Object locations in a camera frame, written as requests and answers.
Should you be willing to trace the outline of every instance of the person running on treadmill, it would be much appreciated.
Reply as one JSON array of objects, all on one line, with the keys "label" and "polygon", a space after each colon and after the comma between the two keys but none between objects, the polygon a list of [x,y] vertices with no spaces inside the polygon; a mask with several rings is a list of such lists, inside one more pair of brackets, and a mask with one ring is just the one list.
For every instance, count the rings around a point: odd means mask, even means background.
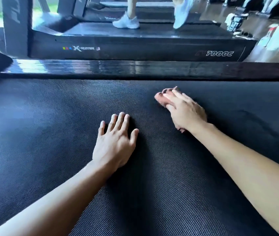
[{"label": "person running on treadmill", "polygon": [[[279,233],[279,164],[207,123],[204,110],[185,94],[164,94],[173,123],[194,135],[218,160],[260,215]],[[124,166],[139,133],[127,135],[129,115],[100,123],[93,159],[81,171],[0,226],[0,236],[69,235],[106,180]]]},{"label": "person running on treadmill", "polygon": [[[194,0],[172,0],[174,4],[174,29],[180,28],[188,18],[189,12],[193,6]],[[139,28],[139,21],[136,17],[137,0],[127,0],[127,11],[121,19],[114,21],[113,25],[117,28]]]}]

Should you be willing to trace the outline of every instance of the shoe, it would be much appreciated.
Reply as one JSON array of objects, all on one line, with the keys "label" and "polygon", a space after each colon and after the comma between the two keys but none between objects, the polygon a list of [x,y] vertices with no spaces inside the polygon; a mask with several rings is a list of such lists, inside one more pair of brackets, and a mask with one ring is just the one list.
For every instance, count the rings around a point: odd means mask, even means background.
[{"label": "shoe", "polygon": [[112,22],[112,24],[116,28],[129,28],[129,29],[137,29],[139,28],[139,21],[137,17],[134,17],[132,20],[128,18],[127,12],[121,17],[120,20]]},{"label": "shoe", "polygon": [[188,18],[189,12],[193,6],[194,0],[184,0],[182,4],[177,5],[174,8],[175,22],[173,24],[174,29],[180,28]]}]

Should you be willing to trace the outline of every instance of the person's right hand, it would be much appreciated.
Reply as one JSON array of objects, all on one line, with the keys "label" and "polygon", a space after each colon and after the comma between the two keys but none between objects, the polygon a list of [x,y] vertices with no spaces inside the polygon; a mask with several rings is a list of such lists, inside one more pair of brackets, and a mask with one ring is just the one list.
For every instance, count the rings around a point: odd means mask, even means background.
[{"label": "person's right hand", "polygon": [[184,128],[193,134],[207,122],[205,110],[186,94],[181,94],[177,90],[172,90],[172,92],[175,97],[166,93],[163,95],[175,105],[166,105],[173,123],[177,129]]}]

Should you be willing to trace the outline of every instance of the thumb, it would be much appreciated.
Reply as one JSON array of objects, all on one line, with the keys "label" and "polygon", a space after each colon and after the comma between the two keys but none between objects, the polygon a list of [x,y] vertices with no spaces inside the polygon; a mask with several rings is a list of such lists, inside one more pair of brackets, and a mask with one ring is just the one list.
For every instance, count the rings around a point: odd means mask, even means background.
[{"label": "thumb", "polygon": [[130,144],[132,146],[136,146],[136,140],[137,140],[138,133],[139,133],[138,129],[134,129],[131,133]]},{"label": "thumb", "polygon": [[171,104],[167,104],[165,107],[169,110],[170,113],[176,109]]}]

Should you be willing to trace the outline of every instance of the person's leg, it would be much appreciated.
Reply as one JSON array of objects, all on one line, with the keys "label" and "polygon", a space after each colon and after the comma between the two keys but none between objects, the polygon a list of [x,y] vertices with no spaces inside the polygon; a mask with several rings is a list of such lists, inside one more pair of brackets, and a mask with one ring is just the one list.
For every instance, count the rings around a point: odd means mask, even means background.
[{"label": "person's leg", "polygon": [[174,3],[175,22],[174,29],[180,28],[188,18],[189,12],[193,6],[194,0],[172,0]]},{"label": "person's leg", "polygon": [[139,21],[136,17],[136,2],[137,0],[127,0],[127,11],[121,17],[121,19],[114,21],[113,25],[117,28],[139,28]]}]

